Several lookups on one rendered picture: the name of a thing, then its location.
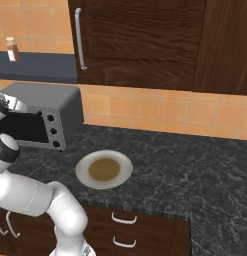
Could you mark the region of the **dark blue wall shelf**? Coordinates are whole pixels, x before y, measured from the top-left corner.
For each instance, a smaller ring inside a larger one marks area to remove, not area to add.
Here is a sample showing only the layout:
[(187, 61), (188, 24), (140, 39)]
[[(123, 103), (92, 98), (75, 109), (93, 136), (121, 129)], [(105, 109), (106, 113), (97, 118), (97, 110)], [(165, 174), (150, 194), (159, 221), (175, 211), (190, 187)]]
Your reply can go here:
[(0, 79), (75, 84), (75, 56), (21, 52), (19, 60), (11, 62), (8, 54), (0, 51)]

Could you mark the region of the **dark wood drawer front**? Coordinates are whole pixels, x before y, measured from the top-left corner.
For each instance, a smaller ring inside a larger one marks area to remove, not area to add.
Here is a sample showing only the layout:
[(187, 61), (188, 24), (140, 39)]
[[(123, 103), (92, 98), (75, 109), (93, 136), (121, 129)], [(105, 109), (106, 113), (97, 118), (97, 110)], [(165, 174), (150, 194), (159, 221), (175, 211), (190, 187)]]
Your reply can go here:
[[(171, 233), (174, 229), (175, 220), (162, 216), (147, 215), (137, 212), (129, 212), (123, 210), (110, 209), (99, 206), (85, 206), (84, 209), (92, 224), (106, 225), (108, 227), (116, 227), (125, 230), (143, 231), (143, 232), (162, 232)], [(115, 212), (115, 216), (121, 219), (131, 220), (137, 216), (137, 222), (133, 225), (125, 225), (114, 222), (111, 219), (111, 213)]]
[[(142, 231), (94, 227), (86, 235), (97, 256), (168, 256), (171, 246), (170, 236)], [(132, 249), (118, 247), (112, 242), (113, 236), (126, 244), (137, 240), (136, 246)]]

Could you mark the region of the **dark wood base cupboard door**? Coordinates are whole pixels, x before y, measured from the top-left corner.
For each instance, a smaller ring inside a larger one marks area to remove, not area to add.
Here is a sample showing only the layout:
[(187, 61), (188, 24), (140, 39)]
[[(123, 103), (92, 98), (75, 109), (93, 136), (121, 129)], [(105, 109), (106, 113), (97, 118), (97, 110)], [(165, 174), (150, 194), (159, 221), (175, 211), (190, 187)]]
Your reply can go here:
[(0, 234), (0, 255), (2, 256), (49, 256), (56, 247), (54, 224), (47, 214), (30, 217), (11, 213), (13, 228), (21, 235), (15, 238), (6, 222), (7, 211), (0, 208), (0, 225), (8, 233)]

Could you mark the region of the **dark wood cupboard side panel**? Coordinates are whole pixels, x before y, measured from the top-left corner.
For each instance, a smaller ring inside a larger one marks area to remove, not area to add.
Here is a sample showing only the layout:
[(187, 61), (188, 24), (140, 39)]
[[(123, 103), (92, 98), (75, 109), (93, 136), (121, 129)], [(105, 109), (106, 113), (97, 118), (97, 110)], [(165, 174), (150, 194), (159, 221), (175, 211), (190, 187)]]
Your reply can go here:
[(207, 0), (193, 90), (247, 95), (247, 0)]

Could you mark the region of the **white plate with brown centre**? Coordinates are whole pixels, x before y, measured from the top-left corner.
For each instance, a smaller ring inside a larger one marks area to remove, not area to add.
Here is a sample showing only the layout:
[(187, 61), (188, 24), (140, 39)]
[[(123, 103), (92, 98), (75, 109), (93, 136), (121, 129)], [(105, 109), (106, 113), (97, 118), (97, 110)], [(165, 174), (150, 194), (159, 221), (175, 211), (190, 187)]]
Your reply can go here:
[(78, 180), (85, 186), (106, 190), (126, 182), (133, 172), (133, 164), (121, 152), (99, 150), (84, 156), (75, 170)]

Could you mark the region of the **black glass toaster oven door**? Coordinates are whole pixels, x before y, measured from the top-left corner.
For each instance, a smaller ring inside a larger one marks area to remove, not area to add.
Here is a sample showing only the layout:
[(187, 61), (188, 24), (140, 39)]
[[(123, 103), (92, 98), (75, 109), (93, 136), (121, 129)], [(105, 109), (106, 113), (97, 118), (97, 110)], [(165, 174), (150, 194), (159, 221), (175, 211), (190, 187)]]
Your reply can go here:
[(48, 143), (48, 135), (42, 113), (12, 113), (0, 121), (0, 132), (15, 140)]

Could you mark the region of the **brown spice bottle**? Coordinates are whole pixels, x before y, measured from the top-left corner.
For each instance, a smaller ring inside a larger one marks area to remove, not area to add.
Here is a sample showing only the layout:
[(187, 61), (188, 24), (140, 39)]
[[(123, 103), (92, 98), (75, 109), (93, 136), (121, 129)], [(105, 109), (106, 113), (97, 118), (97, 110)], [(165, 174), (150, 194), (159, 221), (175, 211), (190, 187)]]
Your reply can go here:
[(6, 38), (6, 47), (7, 47), (9, 60), (11, 62), (17, 62), (19, 60), (19, 51), (13, 37)]

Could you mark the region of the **grey toaster oven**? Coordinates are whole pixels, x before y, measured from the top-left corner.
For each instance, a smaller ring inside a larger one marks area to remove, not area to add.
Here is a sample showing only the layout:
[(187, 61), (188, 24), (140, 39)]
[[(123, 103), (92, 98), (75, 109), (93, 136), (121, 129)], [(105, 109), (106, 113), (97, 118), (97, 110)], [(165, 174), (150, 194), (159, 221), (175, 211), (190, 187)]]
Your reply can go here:
[[(49, 142), (16, 140), (21, 146), (63, 151), (84, 122), (81, 91), (77, 86), (15, 82), (1, 92), (25, 103), (27, 113), (42, 113)], [(53, 115), (54, 121), (49, 122), (48, 115)], [(57, 134), (52, 135), (51, 128)], [(55, 148), (53, 141), (58, 141), (60, 147)]]

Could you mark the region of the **dark wood wall cupboard door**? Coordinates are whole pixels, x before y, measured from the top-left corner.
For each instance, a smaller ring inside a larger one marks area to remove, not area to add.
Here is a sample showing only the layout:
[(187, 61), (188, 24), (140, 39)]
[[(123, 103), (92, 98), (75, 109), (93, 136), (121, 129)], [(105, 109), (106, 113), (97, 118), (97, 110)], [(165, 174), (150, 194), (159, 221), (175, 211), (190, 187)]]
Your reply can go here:
[[(80, 68), (75, 9), (85, 65)], [(68, 0), (80, 84), (190, 91), (206, 0)]]

